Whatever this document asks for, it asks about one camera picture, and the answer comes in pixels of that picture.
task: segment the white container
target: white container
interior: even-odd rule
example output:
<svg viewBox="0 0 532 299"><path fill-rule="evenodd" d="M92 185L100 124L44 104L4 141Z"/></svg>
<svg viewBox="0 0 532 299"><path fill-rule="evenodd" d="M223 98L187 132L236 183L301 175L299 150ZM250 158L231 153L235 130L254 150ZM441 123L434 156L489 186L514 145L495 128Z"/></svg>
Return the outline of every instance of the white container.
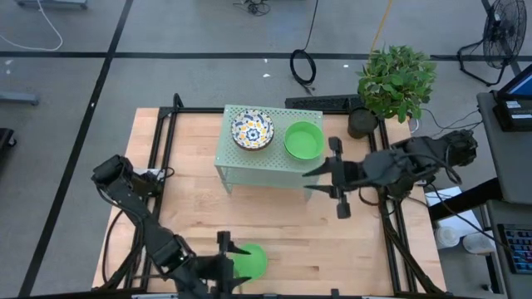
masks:
<svg viewBox="0 0 532 299"><path fill-rule="evenodd" d="M460 242L458 232L451 227L441 227L434 231L434 238L436 239L436 246L438 249L451 248Z"/></svg>
<svg viewBox="0 0 532 299"><path fill-rule="evenodd" d="M485 233L493 237L491 231ZM473 254L487 254L495 251L495 242L482 233L472 233L465 236L462 244L468 252Z"/></svg>

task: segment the white paper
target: white paper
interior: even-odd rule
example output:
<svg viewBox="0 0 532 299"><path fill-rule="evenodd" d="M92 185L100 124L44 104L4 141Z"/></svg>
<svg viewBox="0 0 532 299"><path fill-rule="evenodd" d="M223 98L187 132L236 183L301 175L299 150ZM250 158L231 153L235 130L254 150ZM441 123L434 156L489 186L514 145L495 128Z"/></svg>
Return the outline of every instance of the white paper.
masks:
<svg viewBox="0 0 532 299"><path fill-rule="evenodd" d="M452 197L452 196L456 196L456 195L458 195L460 193L462 193L462 191L458 187L438 190L438 194L441 196L441 199L443 199L444 201L447 198ZM432 206L432 205L437 204L437 203L440 202L440 200L436 196L436 192L427 193L427 194L425 194L425 197L426 197L426 202L428 203L429 206ZM481 228L479 221L476 219L475 215L473 214L473 211L469 210L469 211L465 211L465 212L458 213L458 214L461 217L469 220L476 227ZM457 231L459 237L464 237L464 236L466 236L468 234L472 234L472 233L478 233L478 231L476 229L471 227L468 223L466 223L464 220L458 218L457 216L451 216L449 218L445 218L443 220L438 221L437 224L438 224L438 227L452 227L452 228L454 228Z"/></svg>

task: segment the fan grille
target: fan grille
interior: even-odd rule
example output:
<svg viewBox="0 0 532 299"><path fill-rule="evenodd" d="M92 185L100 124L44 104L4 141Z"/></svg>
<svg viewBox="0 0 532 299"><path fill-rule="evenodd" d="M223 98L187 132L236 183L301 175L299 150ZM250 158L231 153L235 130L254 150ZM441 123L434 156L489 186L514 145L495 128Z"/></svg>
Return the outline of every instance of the fan grille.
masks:
<svg viewBox="0 0 532 299"><path fill-rule="evenodd" d="M523 46L526 7L523 0L497 0L488 11L484 25L484 57L489 66L509 65Z"/></svg>

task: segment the blue and yellow patterned bowl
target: blue and yellow patterned bowl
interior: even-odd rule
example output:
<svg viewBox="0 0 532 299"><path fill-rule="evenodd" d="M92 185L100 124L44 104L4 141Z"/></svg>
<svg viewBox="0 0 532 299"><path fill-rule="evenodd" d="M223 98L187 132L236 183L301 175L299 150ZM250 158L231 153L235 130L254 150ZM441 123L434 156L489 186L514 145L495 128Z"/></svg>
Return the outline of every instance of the blue and yellow patterned bowl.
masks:
<svg viewBox="0 0 532 299"><path fill-rule="evenodd" d="M272 119L261 110L248 109L231 124L234 142L244 150L261 150L273 140Z"/></svg>

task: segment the wooden table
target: wooden table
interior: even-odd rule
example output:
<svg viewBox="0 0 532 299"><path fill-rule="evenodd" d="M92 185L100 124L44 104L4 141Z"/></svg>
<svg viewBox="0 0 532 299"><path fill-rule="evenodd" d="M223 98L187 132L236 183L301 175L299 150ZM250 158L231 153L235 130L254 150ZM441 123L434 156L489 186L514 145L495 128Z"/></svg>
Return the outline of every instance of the wooden table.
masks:
<svg viewBox="0 0 532 299"><path fill-rule="evenodd" d="M158 109L145 108L136 112L126 157L137 168L148 164L157 113ZM214 167L221 120L221 114L178 114L170 157L175 175L166 181L160 224L182 235L200 255L217 252L216 232L220 230L229 230L237 244L262 245L268 254L268 270L261 279L245 283L243 293L325 295L338 288L342 295L392 295L377 208L362 203L353 192L349 194L352 216L339 220L336 202L324 193L313 192L308 203L301 190L293 189L234 186L233 193L226 194ZM346 125L346 115L324 116L325 135L340 137L345 160L360 161L369 153L367 139L352 139ZM390 143L410 137L408 126L396 120L387 120L387 132ZM330 184L330 175L323 175L320 182ZM363 189L362 195L377 200L373 189ZM421 188L414 188L411 196L424 201ZM405 200L402 208L412 255L433 282L445 289L426 207ZM116 208L111 210L109 223L117 213ZM130 251L133 233L128 218L121 217L109 244L108 276ZM401 287L406 290L397 250L396 255ZM93 285L101 284L100 256ZM175 285L156 278L150 280L148 290L175 292Z"/></svg>

